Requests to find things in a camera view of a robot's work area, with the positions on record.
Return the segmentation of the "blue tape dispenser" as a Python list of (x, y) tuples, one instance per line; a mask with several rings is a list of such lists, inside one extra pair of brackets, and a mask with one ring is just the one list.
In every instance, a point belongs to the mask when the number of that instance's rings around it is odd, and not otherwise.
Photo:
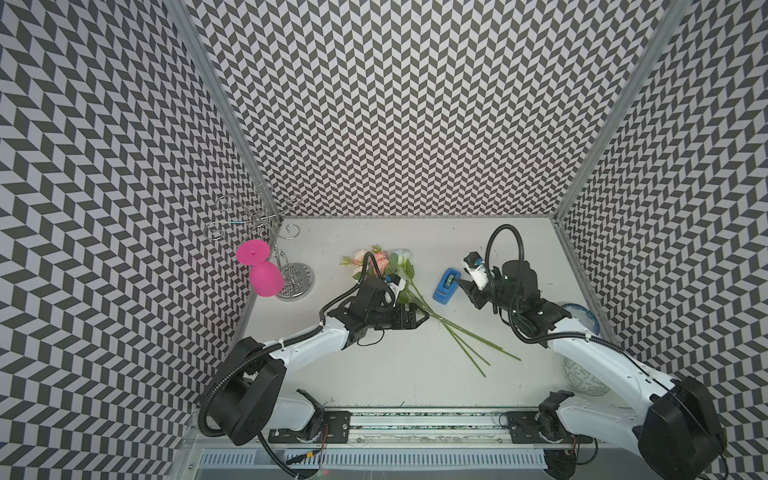
[(448, 304), (458, 288), (460, 279), (460, 271), (453, 268), (446, 269), (433, 292), (432, 298), (442, 305)]

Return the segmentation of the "artificial rose bouquet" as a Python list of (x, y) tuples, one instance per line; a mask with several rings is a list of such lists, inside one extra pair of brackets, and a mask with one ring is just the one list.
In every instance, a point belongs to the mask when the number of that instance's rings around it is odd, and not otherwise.
[(491, 363), (468, 342), (468, 339), (474, 340), (480, 345), (500, 353), (505, 357), (511, 358), (512, 360), (521, 361), (520, 357), (505, 350), (500, 345), (439, 314), (433, 307), (433, 303), (436, 303), (436, 300), (428, 301), (416, 286), (415, 267), (411, 260), (411, 252), (409, 250), (394, 249), (387, 251), (379, 245), (373, 245), (368, 249), (360, 249), (352, 255), (343, 256), (340, 260), (340, 264), (344, 267), (353, 269), (352, 276), (355, 280), (361, 279), (364, 266), (367, 266), (367, 274), (379, 272), (384, 277), (397, 275), (404, 279), (405, 287), (398, 296), (398, 302), (400, 304), (414, 303), (417, 307), (422, 308), (431, 319), (435, 319), (450, 335), (483, 378), (487, 377), (483, 367), (490, 367)]

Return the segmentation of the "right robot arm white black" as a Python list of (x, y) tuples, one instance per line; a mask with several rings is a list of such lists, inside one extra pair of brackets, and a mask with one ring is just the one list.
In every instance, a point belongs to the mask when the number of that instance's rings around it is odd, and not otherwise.
[(493, 233), (504, 231), (515, 238), (517, 258), (494, 267), (488, 253), (473, 251), (463, 259), (469, 277), (459, 287), (477, 309), (491, 306), (520, 342), (580, 365), (629, 407), (623, 411), (555, 391), (534, 416), (539, 436), (550, 443), (580, 437), (607, 442), (639, 456), (663, 479), (697, 479), (722, 461), (727, 440), (708, 388), (693, 377), (675, 378), (643, 364), (543, 298), (519, 231), (502, 224)]

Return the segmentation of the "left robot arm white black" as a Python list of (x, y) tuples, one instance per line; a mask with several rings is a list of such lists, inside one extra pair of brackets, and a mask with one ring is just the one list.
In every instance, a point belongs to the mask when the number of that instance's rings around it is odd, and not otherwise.
[(287, 431), (300, 442), (317, 440), (324, 430), (324, 406), (304, 389), (283, 393), (285, 379), (360, 344), (369, 331), (419, 328), (430, 315), (413, 301), (400, 302), (406, 286), (403, 276), (384, 273), (368, 252), (356, 283), (320, 309), (316, 325), (266, 343), (241, 339), (200, 396), (199, 432), (226, 437), (236, 446), (263, 441), (271, 431)]

